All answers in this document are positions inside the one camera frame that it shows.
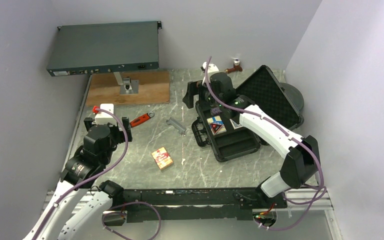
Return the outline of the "purple 500 chip stack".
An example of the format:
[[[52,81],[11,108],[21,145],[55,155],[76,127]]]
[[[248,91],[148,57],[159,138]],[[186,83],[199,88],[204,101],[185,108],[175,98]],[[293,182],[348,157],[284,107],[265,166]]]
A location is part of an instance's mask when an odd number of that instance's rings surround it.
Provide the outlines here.
[[[222,111],[221,111],[221,109],[219,107],[214,107],[214,108],[210,109],[210,114],[212,116],[217,116],[217,115],[219,115],[221,113],[222,113]]]

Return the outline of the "red triangular dealer button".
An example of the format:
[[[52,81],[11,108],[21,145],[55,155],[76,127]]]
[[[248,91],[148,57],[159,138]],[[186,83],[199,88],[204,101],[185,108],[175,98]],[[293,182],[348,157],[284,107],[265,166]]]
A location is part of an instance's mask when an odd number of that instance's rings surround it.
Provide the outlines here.
[[[224,124],[212,122],[209,124],[209,126],[213,135],[217,135],[226,131]]]

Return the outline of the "black poker set case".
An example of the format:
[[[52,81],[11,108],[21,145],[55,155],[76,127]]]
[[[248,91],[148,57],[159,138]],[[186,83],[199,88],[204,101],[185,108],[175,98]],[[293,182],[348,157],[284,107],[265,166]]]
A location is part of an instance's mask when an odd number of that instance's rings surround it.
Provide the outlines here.
[[[238,87],[225,72],[191,81],[183,102],[198,114],[191,126],[197,144],[211,146],[219,162],[255,153],[263,144],[286,158],[301,141],[293,129],[303,118],[265,65]]]

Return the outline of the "red playing card deck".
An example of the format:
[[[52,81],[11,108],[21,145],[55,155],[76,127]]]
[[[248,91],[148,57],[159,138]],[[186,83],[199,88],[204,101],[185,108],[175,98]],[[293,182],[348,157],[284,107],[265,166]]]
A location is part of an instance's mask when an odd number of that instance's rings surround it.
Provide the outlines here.
[[[174,164],[173,159],[169,155],[165,147],[161,147],[151,153],[152,158],[154,159],[157,167],[163,171],[166,168]]]

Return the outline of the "blue playing card deck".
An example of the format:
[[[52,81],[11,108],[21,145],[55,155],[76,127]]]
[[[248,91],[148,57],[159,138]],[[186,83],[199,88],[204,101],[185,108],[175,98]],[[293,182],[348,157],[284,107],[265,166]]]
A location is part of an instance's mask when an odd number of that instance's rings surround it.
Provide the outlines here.
[[[232,124],[233,129],[235,129],[235,130],[243,127],[241,124],[236,123],[236,122],[235,122],[234,120],[232,120],[232,119],[230,119],[230,122],[231,122],[231,124]]]

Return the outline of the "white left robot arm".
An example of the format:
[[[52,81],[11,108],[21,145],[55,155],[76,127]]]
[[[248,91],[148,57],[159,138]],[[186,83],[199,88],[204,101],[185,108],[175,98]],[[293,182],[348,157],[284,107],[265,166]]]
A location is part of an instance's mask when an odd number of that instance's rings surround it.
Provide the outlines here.
[[[84,119],[87,134],[61,173],[59,182],[26,240],[73,240],[91,224],[93,217],[106,209],[117,210],[124,203],[124,189],[110,180],[103,182],[97,195],[77,213],[73,210],[94,185],[95,180],[108,172],[113,152],[119,144],[133,140],[129,118],[99,114]]]

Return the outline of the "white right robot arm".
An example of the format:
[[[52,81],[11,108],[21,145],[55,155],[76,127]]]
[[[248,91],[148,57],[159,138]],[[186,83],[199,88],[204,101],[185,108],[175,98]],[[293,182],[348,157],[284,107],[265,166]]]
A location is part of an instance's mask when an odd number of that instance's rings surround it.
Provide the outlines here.
[[[211,76],[205,75],[203,80],[188,82],[182,99],[187,108],[193,107],[196,95],[200,95],[210,106],[218,107],[227,118],[252,131],[283,157],[279,172],[257,188],[255,200],[260,207],[269,207],[275,196],[290,189],[299,189],[314,175],[319,176],[318,188],[325,186],[316,139],[287,129],[250,97],[238,94],[226,73],[216,72]]]

